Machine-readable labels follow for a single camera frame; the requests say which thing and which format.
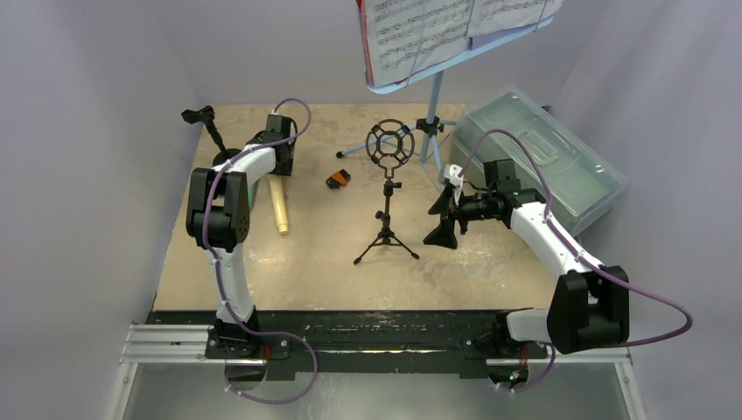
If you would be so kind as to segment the black tripod mic stand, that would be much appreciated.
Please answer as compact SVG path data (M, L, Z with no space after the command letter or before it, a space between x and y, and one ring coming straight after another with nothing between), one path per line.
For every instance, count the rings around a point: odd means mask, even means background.
M358 265L371 248L379 246L402 247L416 260L420 258L400 239L391 229L390 204L396 189L401 189L402 182L394 181L396 169L406 165L415 151L413 129L396 119L384 119L375 124L367 133L365 149L371 162L384 170L383 195L384 209L375 213L374 217L381 222L381 229L376 238L367 245L367 248L353 260Z

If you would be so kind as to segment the beige condenser microphone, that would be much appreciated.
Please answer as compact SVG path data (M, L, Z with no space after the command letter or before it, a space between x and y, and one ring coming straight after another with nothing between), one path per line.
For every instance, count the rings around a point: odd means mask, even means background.
M282 178L271 174L267 180L277 231L280 235L287 235L290 229Z

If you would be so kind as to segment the teal toy microphone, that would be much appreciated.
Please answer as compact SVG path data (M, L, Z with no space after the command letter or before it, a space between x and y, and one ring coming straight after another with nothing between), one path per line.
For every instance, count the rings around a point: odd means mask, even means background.
M257 187L258 187L257 182L250 184L248 186L248 207L250 210L254 208Z

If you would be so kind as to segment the black round-base mic stand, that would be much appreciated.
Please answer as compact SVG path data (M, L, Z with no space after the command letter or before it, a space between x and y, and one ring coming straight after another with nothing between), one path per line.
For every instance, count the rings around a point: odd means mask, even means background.
M219 152L214 156L212 160L212 166L225 164L227 160L234 158L242 150L236 148L227 148L224 144L223 138L218 131L215 124L215 111L211 105L193 110L185 109L181 112L181 118L188 124L202 123L206 128L208 135L211 137L213 143L219 149Z

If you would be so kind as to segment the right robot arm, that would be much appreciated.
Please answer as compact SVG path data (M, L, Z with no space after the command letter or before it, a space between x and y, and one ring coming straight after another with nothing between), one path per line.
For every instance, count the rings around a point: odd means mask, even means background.
M423 242L455 249L456 235L464 234L470 222L497 220L530 246L555 279L548 308L507 310L498 316L491 333L493 349L511 356L525 342L540 342L572 354L625 343L630 332L628 291L608 277L626 281L627 273L605 266L569 237L539 191L522 187L511 159L486 167L487 189L473 195L463 193L460 166L444 167L443 190L429 210L440 222Z

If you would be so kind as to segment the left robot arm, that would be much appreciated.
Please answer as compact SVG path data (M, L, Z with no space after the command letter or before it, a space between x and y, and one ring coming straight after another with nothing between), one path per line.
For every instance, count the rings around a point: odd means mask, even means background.
M186 232L209 260L219 299L206 355L265 359L270 355L269 334L260 329L243 262L251 221L249 188L265 175L291 174L302 131L292 118L271 112L264 129L242 148L228 148L213 108L187 109L182 117L187 123L202 123L219 149L212 166L192 171L185 213Z

